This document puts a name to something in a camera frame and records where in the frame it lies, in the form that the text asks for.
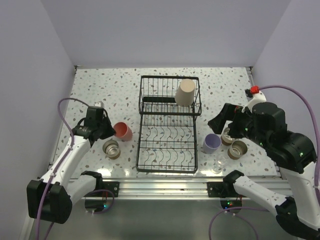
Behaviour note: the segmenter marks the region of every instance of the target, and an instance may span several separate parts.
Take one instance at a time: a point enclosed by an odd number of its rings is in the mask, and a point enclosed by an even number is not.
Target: lavender cup
[[[221,138],[216,134],[208,134],[203,141],[203,151],[212,154],[221,146]]]

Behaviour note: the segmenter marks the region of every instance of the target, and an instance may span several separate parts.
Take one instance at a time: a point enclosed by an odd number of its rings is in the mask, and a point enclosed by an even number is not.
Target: speckled countertop
[[[145,173],[137,172],[136,156],[139,138],[140,114],[138,107],[141,75],[168,75],[199,77],[202,102],[202,114],[196,120],[198,142],[198,170],[195,174]],[[85,171],[100,172],[105,178],[152,178],[152,177],[219,177],[233,170],[239,170],[247,176],[276,176],[274,163],[265,151],[244,139],[248,152],[239,160],[227,161],[220,173],[212,170],[217,155],[227,154],[228,147],[221,146],[213,154],[202,152],[204,137],[212,133],[209,120],[222,109],[224,103],[244,105],[247,98],[244,90],[250,88],[250,81],[244,67],[236,68],[114,68],[114,69],[78,69],[71,96],[89,105],[103,101],[111,123],[126,122],[133,132],[132,141],[119,141],[121,155],[116,160],[106,157],[102,145],[106,140],[97,141],[80,161],[72,178]],[[73,127],[86,114],[85,106],[70,101],[66,120]],[[68,130],[63,126],[57,150],[56,160],[67,144]]]

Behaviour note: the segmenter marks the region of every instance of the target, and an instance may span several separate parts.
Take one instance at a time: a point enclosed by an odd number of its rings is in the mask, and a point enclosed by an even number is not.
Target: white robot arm
[[[291,187],[293,197],[272,192],[235,170],[223,178],[227,192],[236,192],[257,202],[275,217],[289,234],[320,240],[320,206],[313,187],[316,152],[303,134],[287,130],[285,112],[266,102],[258,87],[246,90],[252,98],[244,107],[226,103],[208,125],[220,134],[226,121],[232,138],[247,138],[265,149]]]
[[[38,209],[41,209],[40,219],[63,224],[77,201],[93,190],[104,188],[102,175],[93,171],[85,171],[76,181],[69,183],[80,160],[94,142],[116,133],[103,105],[89,106],[86,117],[72,129],[72,133],[73,136],[49,171],[39,180],[30,181],[27,186],[28,212],[31,218],[37,218]]]

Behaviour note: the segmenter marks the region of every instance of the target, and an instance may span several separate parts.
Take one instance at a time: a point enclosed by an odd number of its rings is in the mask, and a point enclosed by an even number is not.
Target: black bracket
[[[244,174],[238,170],[230,172],[223,178],[223,181],[210,181],[206,183],[209,198],[236,198],[238,193],[234,188],[234,183]]]
[[[84,171],[83,173],[81,173],[81,175],[88,175],[88,176],[95,178],[96,182],[95,182],[95,189],[94,190],[99,190],[104,187],[103,178],[102,178],[101,173],[96,172],[96,171]]]
[[[206,183],[206,190],[209,198],[236,198],[238,193],[233,190],[228,190],[223,181],[209,181]]]
[[[117,198],[119,194],[120,182],[118,181],[104,181],[103,182],[104,189],[109,190],[114,194],[114,197]]]
[[[253,98],[254,95],[251,93],[251,89],[246,89],[244,92],[248,98]]]

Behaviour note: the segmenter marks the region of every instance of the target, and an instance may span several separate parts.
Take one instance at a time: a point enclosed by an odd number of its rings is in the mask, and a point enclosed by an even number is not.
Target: black wire dish rack
[[[193,103],[186,107],[175,101],[184,79],[195,83]],[[198,169],[196,119],[201,112],[198,77],[141,76],[137,171],[194,174]]]

